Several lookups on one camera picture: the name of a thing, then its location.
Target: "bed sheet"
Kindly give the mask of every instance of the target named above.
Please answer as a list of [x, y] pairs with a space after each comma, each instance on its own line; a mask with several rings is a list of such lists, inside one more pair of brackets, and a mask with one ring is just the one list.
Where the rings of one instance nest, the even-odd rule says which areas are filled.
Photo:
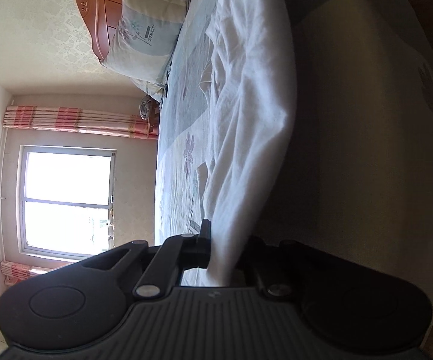
[[[191, 0], [176, 44], [168, 96], [160, 113], [160, 135], [155, 187], [155, 245], [182, 233], [199, 233], [203, 213], [200, 198], [206, 173], [208, 104], [199, 88], [210, 59], [205, 30], [216, 0]], [[185, 274], [183, 284], [194, 284], [197, 272]]]
[[408, 0], [286, 0], [298, 110], [256, 234], [422, 288], [433, 305], [433, 51]]

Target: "window pane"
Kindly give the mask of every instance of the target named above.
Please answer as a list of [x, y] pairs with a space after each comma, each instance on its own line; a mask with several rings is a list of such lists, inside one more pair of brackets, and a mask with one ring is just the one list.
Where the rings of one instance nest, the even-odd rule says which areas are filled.
[[98, 254], [108, 250], [108, 210], [25, 202], [26, 243], [52, 251]]
[[28, 153], [26, 197], [56, 202], [108, 204], [110, 157]]

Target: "light blue bed sheet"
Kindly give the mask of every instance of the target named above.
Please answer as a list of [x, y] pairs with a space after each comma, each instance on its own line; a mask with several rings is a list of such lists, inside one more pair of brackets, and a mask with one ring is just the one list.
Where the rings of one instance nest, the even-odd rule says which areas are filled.
[[205, 35], [216, 0], [191, 0], [188, 14], [176, 43], [168, 78], [168, 95], [162, 102], [158, 157], [175, 138], [206, 110], [207, 102], [199, 82], [209, 58]]

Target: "window frame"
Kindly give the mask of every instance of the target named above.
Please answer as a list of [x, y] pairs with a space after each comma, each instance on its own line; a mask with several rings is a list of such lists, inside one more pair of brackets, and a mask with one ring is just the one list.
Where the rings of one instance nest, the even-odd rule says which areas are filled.
[[[68, 155], [89, 155], [89, 156], [100, 156], [110, 157], [110, 182], [108, 188], [108, 205], [102, 204], [87, 204], [87, 203], [71, 203], [71, 202], [57, 202], [53, 200], [42, 200], [27, 198], [26, 192], [26, 171], [28, 154], [33, 152], [49, 153], [49, 154], [68, 154]], [[76, 147], [61, 147], [61, 146], [31, 146], [22, 145], [20, 148], [20, 165], [19, 165], [19, 192], [18, 192], [18, 207], [17, 214], [19, 220], [18, 239], [20, 253], [36, 255], [38, 257], [49, 257], [59, 260], [82, 260], [87, 257], [91, 257], [91, 254], [83, 253], [71, 253], [63, 252], [58, 250], [44, 249], [42, 247], [35, 247], [28, 245], [26, 242], [26, 228], [25, 228], [25, 202], [37, 202], [37, 203], [48, 203], [58, 205], [68, 205], [73, 207], [88, 207], [88, 208], [102, 208], [108, 210], [108, 249], [114, 247], [113, 236], [113, 198], [114, 198], [114, 181], [115, 181], [115, 159], [116, 150], [111, 149], [93, 149], [93, 148], [76, 148]]]

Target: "window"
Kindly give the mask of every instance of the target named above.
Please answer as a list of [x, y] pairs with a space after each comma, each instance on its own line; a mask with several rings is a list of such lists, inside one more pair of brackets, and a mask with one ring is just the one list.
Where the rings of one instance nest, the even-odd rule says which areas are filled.
[[81, 259], [113, 247], [115, 151], [22, 149], [20, 249]]

